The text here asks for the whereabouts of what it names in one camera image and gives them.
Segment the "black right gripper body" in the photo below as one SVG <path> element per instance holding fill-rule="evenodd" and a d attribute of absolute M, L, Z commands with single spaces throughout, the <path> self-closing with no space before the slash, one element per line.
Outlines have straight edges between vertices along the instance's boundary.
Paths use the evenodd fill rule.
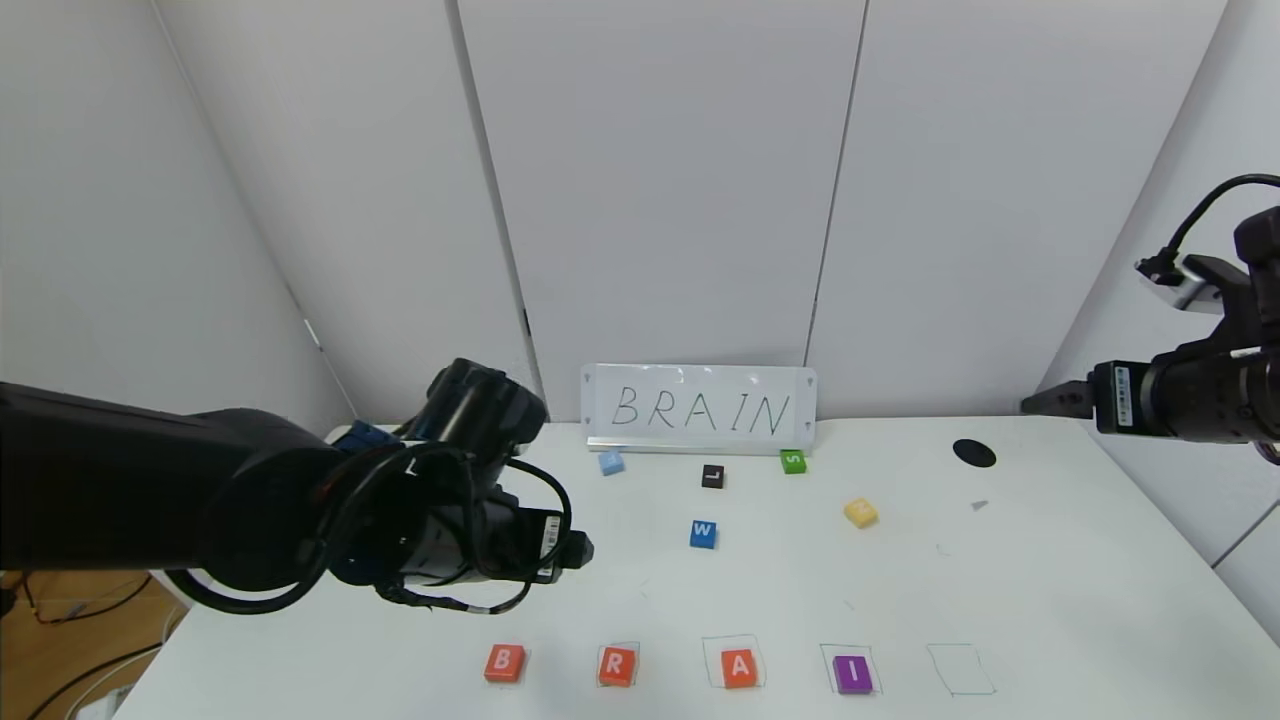
<path fill-rule="evenodd" d="M 1096 425 L 1105 434 L 1251 442 L 1251 372 L 1228 354 L 1102 363 L 1091 384 Z"/>

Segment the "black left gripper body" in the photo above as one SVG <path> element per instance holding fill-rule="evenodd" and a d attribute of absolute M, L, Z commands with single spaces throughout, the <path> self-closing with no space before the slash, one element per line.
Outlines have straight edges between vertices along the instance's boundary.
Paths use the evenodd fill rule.
<path fill-rule="evenodd" d="M 522 507 L 497 487 L 472 512 L 474 566 L 486 579 L 549 584 L 558 573 L 550 553 L 563 529 L 563 512 Z"/>

